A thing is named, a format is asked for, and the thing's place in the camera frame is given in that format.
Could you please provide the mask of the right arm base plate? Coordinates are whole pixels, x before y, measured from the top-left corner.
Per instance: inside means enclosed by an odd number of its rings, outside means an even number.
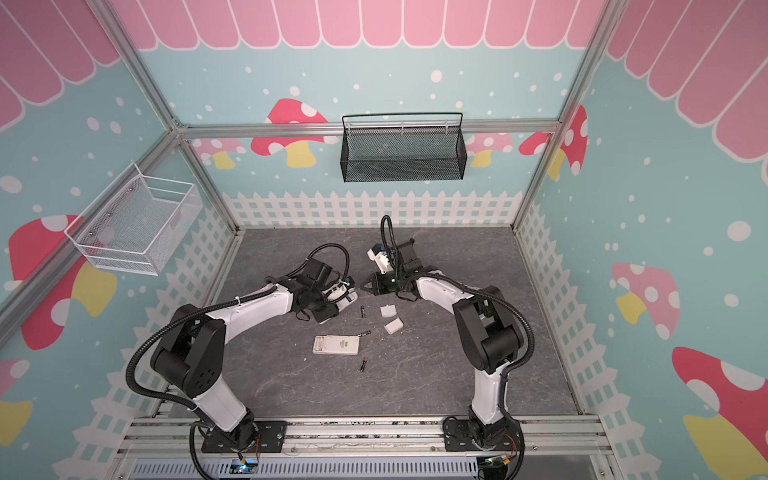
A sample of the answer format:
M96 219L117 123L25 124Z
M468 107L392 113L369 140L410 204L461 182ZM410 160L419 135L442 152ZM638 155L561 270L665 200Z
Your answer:
M520 425L505 419L483 424L475 418L449 416L442 422L442 434L448 452L517 452L524 448Z

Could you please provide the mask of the white remote control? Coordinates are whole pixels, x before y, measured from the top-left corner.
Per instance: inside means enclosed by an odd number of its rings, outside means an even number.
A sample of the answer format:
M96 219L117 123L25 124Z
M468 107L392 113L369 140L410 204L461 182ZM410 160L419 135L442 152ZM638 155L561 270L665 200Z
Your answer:
M316 355L354 356L359 353L360 337L348 335L319 335L315 337L312 353Z
M341 312L351 306L356 300L358 299L358 293L355 291L348 292L345 296L340 297L336 302L335 306L338 308L338 311Z

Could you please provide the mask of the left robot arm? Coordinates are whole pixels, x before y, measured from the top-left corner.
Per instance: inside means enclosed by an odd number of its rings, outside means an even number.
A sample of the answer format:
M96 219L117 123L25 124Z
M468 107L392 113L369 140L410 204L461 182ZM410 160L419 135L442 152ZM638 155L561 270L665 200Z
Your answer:
M348 250L322 244L303 263L281 277L269 277L261 289L219 304L180 307L172 320L151 334L128 361L125 381L148 398L182 405L192 411L223 447L243 452L260 438L253 413L223 378L227 344L264 322L287 314L319 324L338 316L357 298L349 275L317 259L324 250Z

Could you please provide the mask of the white battery cover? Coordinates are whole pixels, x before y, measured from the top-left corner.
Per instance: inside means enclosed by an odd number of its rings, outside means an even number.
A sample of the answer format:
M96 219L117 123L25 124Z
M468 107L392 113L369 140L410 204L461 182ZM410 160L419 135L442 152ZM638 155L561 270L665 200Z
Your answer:
M380 308L380 313L383 318L393 318L397 315L397 310L394 305L384 305Z
M400 318L395 318L385 325L385 330L389 335L392 335L404 327L404 322Z

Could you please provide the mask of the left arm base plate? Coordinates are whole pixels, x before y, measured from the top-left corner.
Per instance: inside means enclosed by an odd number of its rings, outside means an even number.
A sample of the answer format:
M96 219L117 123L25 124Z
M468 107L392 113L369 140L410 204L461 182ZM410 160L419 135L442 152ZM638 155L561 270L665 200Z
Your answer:
M213 453L280 453L286 437L286 421L247 421L232 432L214 427L204 436L202 452Z

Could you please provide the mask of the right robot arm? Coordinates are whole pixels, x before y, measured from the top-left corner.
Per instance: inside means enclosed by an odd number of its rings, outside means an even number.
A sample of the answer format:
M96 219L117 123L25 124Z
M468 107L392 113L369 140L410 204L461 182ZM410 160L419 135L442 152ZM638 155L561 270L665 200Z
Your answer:
M468 441L479 450L509 447L521 454L522 427L507 410L506 394L509 374L533 356L530 323L497 287L470 287L423 265L412 239L396 241L390 216L381 218L379 229L381 241L368 252L378 271L363 289L412 302L425 300L453 314L462 350L475 369L468 418L445 420L446 448L461 450L460 443Z

